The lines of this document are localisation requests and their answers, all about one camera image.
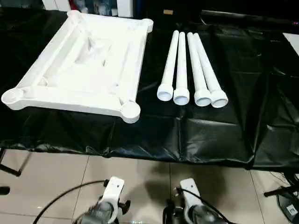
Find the black tripod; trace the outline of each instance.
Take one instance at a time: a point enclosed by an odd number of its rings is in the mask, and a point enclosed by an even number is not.
[[[1,164],[1,162],[3,160],[3,157],[5,155],[5,151],[6,151],[6,149],[0,148],[0,170],[4,171],[6,173],[12,174],[14,176],[20,176],[21,175],[21,171],[17,171],[17,170],[11,169],[11,168],[9,168],[9,167],[4,166],[3,164]],[[2,186],[2,187],[0,187],[0,195],[7,195],[7,194],[9,194],[9,191],[10,191],[10,187],[9,186]]]

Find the white pvc pipe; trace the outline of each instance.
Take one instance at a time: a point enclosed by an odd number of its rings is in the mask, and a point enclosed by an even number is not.
[[[176,63],[177,48],[178,48],[178,31],[175,30],[172,35],[162,82],[157,91],[157,97],[159,98],[159,100],[162,101],[169,101],[173,96],[172,81],[173,81],[174,66]]]
[[[206,55],[204,46],[197,33],[194,34],[194,39],[196,42],[197,53],[199,55],[202,70],[205,75],[206,84],[209,88],[209,91],[211,92],[211,104],[215,108],[223,107],[228,103],[228,97],[219,85],[219,82],[211,66],[209,58]]]
[[[173,101],[177,105],[186,105],[189,102],[189,98],[190,93],[187,85],[186,40],[185,33],[181,32],[178,37],[177,85],[173,92]]]
[[[192,66],[194,86],[195,86],[195,94],[194,94],[195,104],[197,106],[207,106],[211,103],[211,93],[206,87],[205,77],[202,72],[198,53],[196,51],[194,36],[192,33],[188,33],[187,38],[188,38],[191,66]]]

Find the beige floor tile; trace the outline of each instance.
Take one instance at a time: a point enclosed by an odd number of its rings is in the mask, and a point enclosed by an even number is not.
[[[270,190],[275,190],[280,186],[287,186],[287,181],[278,173],[265,171],[251,171],[256,187],[257,196],[261,205],[265,224],[288,224],[280,208],[277,205],[276,197],[264,197],[263,193]]]
[[[7,150],[2,164],[19,169],[28,155],[20,177],[0,171],[0,184],[11,187],[1,196],[0,212],[36,216],[58,194],[82,182],[87,156]],[[72,218],[78,192],[61,198],[44,216]]]
[[[35,217],[1,214],[0,220],[3,224],[32,224]],[[38,224],[71,224],[71,219],[41,218]]]
[[[263,224],[249,171],[239,168],[171,164],[171,188],[179,186],[179,182],[187,178],[193,178],[201,196],[230,221]]]
[[[131,200],[131,208],[120,222],[162,223],[162,212],[170,196],[169,163],[90,156],[84,182],[111,176],[125,181],[120,201]],[[103,191],[102,185],[82,188],[74,218],[95,204]]]

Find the white plastic part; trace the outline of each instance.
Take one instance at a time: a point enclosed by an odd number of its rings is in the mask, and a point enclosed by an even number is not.
[[[133,0],[117,0],[117,13],[119,17],[132,18]]]
[[[290,42],[291,46],[296,51],[297,55],[299,55],[299,35],[298,34],[288,34],[283,33],[285,38]]]
[[[200,65],[198,53],[196,51],[194,36],[192,33],[188,33],[187,38],[195,86],[195,104],[197,106],[207,106],[211,103],[211,93],[206,87],[205,77]]]
[[[114,223],[115,219],[117,218],[118,215],[118,201],[121,196],[121,191],[123,189],[123,186],[125,184],[125,181],[118,178],[118,177],[111,177],[108,185],[105,188],[103,197],[101,198],[100,201],[98,201],[98,204],[102,202],[107,202],[110,203],[113,206],[113,212],[112,215],[108,221],[108,223]]]
[[[189,102],[190,93],[187,84],[187,64],[186,64],[186,39],[185,33],[181,32],[178,37],[178,67],[177,85],[173,92],[173,101],[177,105],[186,105]]]
[[[226,104],[228,104],[228,97],[219,85],[199,35],[195,33],[194,38],[196,41],[197,53],[199,55],[202,70],[205,75],[206,84],[211,92],[211,104],[215,108],[224,107]]]
[[[186,189],[198,196],[200,196],[199,191],[197,189],[196,183],[192,178],[182,180],[179,183],[182,189]],[[185,208],[184,208],[184,217],[188,224],[194,224],[191,219],[189,218],[189,209],[194,205],[203,205],[201,200],[197,197],[193,196],[192,194],[183,191],[184,199],[185,199]]]
[[[173,73],[174,66],[176,64],[177,49],[178,49],[178,34],[179,32],[175,30],[172,34],[172,39],[170,43],[170,48],[168,51],[168,56],[164,68],[163,78],[160,86],[158,87],[157,97],[162,101],[169,101],[173,96]]]
[[[59,11],[68,12],[71,10],[69,0],[55,0]]]
[[[43,0],[43,5],[47,10],[58,10],[55,0]]]
[[[68,19],[16,87],[1,100],[12,110],[37,106],[139,119],[135,102],[149,19],[67,13]]]

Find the wrinkled plastic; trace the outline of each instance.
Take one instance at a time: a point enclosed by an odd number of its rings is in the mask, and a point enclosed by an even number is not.
[[[2,95],[24,76],[66,15],[0,10]],[[13,111],[1,104],[0,147],[298,172],[299,57],[282,33],[216,25],[165,27],[156,23],[148,35],[136,99],[138,122],[33,107]],[[194,101],[178,106],[157,98],[175,29],[199,33],[229,98],[225,107],[199,108]]]

